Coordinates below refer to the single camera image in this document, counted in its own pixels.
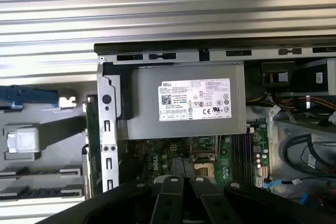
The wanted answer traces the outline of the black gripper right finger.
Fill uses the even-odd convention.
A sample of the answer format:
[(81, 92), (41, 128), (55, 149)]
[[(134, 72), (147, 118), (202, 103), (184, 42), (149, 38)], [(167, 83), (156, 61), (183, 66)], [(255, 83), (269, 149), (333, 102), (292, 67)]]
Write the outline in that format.
[(211, 177), (197, 175), (188, 159), (185, 177), (191, 183), (191, 193), (185, 194), (191, 216), (186, 223), (335, 223), (330, 214), (240, 181), (222, 187)]

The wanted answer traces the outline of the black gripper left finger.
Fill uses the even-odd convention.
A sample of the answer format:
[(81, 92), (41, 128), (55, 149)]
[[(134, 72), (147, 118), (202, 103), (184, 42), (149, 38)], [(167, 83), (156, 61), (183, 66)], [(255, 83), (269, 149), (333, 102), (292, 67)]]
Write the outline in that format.
[(182, 223), (185, 162), (173, 159), (173, 174), (154, 185), (133, 180), (54, 214), (42, 223)]

